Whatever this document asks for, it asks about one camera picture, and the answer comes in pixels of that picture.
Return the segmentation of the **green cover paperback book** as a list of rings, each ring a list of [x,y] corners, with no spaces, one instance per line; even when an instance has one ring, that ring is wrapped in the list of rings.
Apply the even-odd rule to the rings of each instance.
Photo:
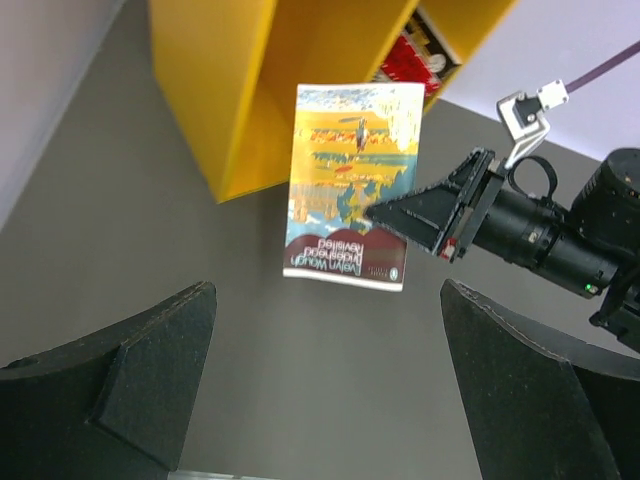
[[[398,36],[382,62],[379,72],[388,81],[423,84],[426,97],[434,95],[442,85],[436,74],[429,68],[426,58],[406,33]]]

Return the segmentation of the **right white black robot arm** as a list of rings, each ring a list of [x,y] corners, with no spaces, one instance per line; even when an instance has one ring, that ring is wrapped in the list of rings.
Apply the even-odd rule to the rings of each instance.
[[[474,149],[448,176],[368,206],[376,226],[452,262],[471,246],[583,298],[601,295],[589,321],[639,348],[639,151],[608,154],[570,207],[554,200],[557,173],[538,155],[548,190],[526,193],[494,151]]]

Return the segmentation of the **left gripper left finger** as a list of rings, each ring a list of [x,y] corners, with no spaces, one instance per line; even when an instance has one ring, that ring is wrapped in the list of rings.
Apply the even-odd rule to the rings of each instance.
[[[177,470],[214,330],[198,282],[1,369],[4,479],[165,479]]]

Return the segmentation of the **yellow blue 169-storey treehouse book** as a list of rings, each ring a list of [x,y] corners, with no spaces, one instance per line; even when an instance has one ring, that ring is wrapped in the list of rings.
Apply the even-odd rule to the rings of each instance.
[[[411,14],[403,36],[428,71],[423,83],[426,97],[432,97],[458,70],[462,60],[422,6],[417,6]]]

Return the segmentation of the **yellow blue brideshead revisited book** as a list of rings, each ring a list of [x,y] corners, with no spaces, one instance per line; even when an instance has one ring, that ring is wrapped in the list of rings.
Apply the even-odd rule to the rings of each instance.
[[[284,276],[402,291],[407,244],[365,210],[413,188],[424,97],[413,82],[298,86]]]

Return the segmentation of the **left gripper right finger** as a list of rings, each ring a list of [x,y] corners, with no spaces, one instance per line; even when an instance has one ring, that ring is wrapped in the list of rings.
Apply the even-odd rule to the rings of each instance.
[[[638,359],[456,280],[443,283],[440,302],[483,478],[638,478]]]

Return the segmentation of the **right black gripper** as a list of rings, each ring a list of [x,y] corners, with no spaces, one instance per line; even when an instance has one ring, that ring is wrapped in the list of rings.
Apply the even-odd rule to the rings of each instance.
[[[623,260],[589,240],[556,202],[556,170],[527,155],[548,181],[542,196],[518,185],[515,167],[491,170],[495,152],[474,149],[431,186],[368,206],[364,215],[397,237],[450,262],[475,245],[574,294],[592,298],[621,276]]]

